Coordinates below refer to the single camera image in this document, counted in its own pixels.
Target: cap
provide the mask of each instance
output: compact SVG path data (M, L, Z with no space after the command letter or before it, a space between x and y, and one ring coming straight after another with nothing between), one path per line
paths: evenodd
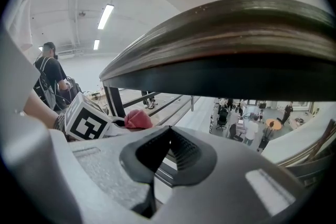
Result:
M47 42L43 44L43 50L45 47L48 47L49 49L54 49L54 52L56 52L56 46L54 43L52 42Z

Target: fluorescent light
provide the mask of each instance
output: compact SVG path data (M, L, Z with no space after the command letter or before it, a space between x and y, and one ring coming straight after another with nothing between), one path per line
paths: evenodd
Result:
M106 5L103 15L101 15L100 21L99 21L99 25L98 25L98 29L104 29L104 26L107 22L107 19L109 18L111 12L113 11L114 6L113 5Z
M99 46L99 39L96 39L95 41L94 41L94 46L93 46L93 49L94 50L98 50L98 46Z

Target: backpack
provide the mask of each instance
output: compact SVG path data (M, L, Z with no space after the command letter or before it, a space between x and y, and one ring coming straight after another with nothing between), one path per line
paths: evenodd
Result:
M40 68L38 69L41 75L34 86L34 90L44 104L46 104L51 109L54 109L56 105L56 85L54 85L54 89L52 89L52 86L50 85L50 82L44 73L44 68L46 67L46 63L49 61L49 59L50 57L45 57Z

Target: red object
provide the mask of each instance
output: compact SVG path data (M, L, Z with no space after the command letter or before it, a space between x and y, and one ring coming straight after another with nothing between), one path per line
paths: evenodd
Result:
M125 117L126 128L143 128L148 129L153 127L151 118L143 110L132 110Z

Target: round orange table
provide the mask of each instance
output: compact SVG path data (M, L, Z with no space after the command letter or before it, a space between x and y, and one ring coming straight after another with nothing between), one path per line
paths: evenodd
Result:
M281 123L278 120L275 120L275 119L267 119L266 120L266 125L269 126L269 124L272 121L274 121L273 130L279 130L279 129L281 129Z

